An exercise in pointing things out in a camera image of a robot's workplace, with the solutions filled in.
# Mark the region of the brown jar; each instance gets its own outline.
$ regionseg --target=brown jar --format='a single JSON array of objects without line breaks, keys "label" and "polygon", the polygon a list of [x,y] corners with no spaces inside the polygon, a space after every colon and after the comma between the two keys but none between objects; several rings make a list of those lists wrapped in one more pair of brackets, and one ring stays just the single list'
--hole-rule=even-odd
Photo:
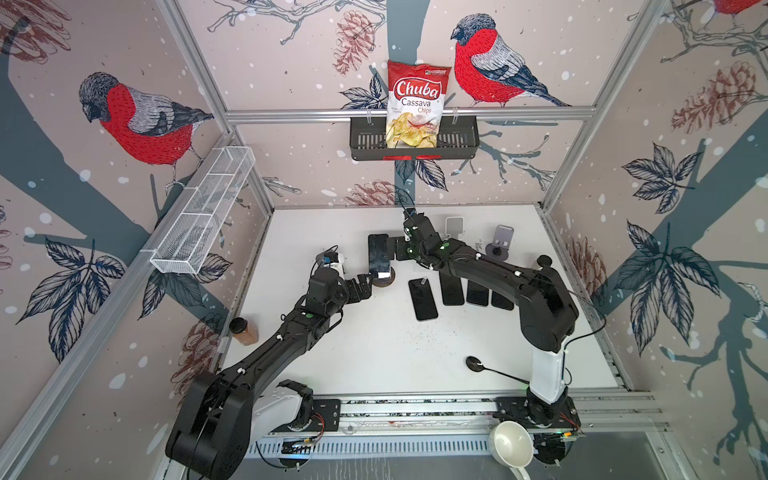
[{"label": "brown jar", "polygon": [[259,332],[255,326],[251,325],[248,320],[242,316],[233,318],[230,322],[230,332],[232,336],[237,339],[238,342],[243,345],[253,345],[259,341]]}]

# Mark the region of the black smartphone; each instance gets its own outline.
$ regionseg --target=black smartphone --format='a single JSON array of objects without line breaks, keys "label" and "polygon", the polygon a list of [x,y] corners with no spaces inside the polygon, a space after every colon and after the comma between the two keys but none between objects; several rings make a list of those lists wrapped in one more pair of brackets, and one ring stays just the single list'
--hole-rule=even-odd
[{"label": "black smartphone", "polygon": [[467,303],[488,306],[488,289],[479,283],[467,280]]},{"label": "black smartphone", "polygon": [[515,304],[509,298],[496,292],[491,293],[491,305],[504,310],[515,309]]},{"label": "black smartphone", "polygon": [[411,290],[411,301],[416,319],[419,322],[436,319],[437,306],[435,305],[435,297],[432,295],[432,288],[429,286],[429,280],[426,278],[410,280],[408,288]]},{"label": "black smartphone", "polygon": [[457,276],[440,272],[440,291],[442,304],[449,306],[464,305],[464,290],[462,279]]}]

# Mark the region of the white wire basket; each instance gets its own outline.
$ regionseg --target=white wire basket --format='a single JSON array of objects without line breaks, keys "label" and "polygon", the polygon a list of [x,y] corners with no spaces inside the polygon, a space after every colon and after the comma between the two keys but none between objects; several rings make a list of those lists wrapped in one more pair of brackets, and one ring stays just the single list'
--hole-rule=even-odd
[{"label": "white wire basket", "polygon": [[150,261],[162,273],[199,273],[255,159],[248,147],[224,147]]}]

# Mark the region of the white dot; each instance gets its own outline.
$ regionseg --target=white dot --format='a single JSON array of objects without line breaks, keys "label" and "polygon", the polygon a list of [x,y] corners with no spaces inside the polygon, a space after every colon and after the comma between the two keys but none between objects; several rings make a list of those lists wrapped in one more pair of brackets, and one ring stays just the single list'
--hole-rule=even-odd
[{"label": "white dot", "polygon": [[113,390],[117,390],[117,389],[120,389],[124,383],[125,383],[125,373],[121,373],[120,375],[116,375],[112,380],[109,381],[109,388]]}]

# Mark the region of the black lid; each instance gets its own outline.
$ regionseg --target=black lid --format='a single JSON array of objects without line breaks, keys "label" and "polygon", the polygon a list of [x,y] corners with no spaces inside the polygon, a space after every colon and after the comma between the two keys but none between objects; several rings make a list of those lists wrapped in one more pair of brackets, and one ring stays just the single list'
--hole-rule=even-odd
[{"label": "black lid", "polygon": [[245,332],[248,322],[242,317],[233,318],[230,322],[230,331],[234,334]]}]

